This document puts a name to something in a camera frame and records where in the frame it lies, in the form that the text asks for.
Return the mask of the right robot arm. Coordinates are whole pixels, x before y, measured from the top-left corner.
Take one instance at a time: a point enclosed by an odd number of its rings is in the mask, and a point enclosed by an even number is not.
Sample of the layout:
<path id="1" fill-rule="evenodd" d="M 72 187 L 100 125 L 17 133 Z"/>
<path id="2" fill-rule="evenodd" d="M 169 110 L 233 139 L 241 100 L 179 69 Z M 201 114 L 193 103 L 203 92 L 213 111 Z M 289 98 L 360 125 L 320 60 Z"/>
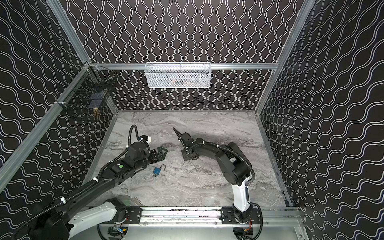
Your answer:
<path id="1" fill-rule="evenodd" d="M 241 224 L 249 222 L 253 207 L 249 198 L 248 185 L 255 179 L 255 172 L 251 162 L 238 145 L 233 142 L 219 145 L 202 138 L 193 139 L 189 133 L 181 134 L 176 128 L 173 130 L 183 146 L 184 161 L 195 161 L 203 156 L 218 163 L 224 178 L 232 185 L 233 218 Z"/>

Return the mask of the blue padlock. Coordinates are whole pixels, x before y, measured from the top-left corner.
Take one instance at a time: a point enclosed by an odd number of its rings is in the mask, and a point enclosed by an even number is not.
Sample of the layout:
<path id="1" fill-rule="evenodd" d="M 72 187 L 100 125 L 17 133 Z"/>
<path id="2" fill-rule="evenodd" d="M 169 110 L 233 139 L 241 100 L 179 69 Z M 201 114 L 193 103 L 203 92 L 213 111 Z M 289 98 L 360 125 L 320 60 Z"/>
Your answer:
<path id="1" fill-rule="evenodd" d="M 160 167 L 155 167 L 154 170 L 153 170 L 153 174 L 159 175 L 162 170 L 166 169 L 166 167 L 167 166 L 165 164 L 162 164 Z"/>

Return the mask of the brass padlock in basket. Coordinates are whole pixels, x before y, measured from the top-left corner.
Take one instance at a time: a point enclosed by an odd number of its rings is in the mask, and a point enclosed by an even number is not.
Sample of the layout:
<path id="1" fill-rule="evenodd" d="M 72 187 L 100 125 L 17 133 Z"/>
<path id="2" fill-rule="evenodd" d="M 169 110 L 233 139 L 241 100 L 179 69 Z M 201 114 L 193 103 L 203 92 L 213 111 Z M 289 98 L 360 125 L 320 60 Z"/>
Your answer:
<path id="1" fill-rule="evenodd" d="M 94 116 L 95 119 L 100 116 L 99 108 L 93 108 L 93 116 Z"/>

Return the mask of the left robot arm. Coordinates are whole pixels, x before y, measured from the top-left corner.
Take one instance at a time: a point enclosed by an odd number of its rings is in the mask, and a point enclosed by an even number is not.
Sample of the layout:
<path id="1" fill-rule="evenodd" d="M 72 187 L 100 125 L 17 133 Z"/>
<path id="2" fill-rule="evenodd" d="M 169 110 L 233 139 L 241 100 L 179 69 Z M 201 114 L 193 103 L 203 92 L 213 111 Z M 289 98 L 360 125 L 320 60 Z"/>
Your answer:
<path id="1" fill-rule="evenodd" d="M 151 150 L 146 141 L 128 145 L 121 154 L 105 164 L 98 175 L 73 192 L 52 202 L 22 223 L 12 234 L 17 240 L 22 232 L 32 240 L 67 240 L 75 225 L 70 223 L 82 208 L 106 191 L 122 184 L 148 165 L 165 160 L 168 150 Z"/>

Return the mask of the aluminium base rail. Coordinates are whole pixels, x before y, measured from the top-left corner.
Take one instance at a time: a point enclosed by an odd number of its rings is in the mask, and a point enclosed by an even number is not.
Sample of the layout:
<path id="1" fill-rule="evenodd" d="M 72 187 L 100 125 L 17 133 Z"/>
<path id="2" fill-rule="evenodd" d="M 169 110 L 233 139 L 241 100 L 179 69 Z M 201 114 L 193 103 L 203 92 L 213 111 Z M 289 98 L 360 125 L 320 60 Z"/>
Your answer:
<path id="1" fill-rule="evenodd" d="M 114 221 L 117 210 L 101 205 L 78 214 L 70 220 L 76 228 L 92 227 L 97 224 L 132 227 L 247 227 L 248 222 L 235 220 L 231 207 L 128 207 L 121 214 L 122 220 Z M 252 226 L 296 227 L 300 225 L 301 213 L 297 208 L 262 207 L 254 208 L 250 219 Z"/>

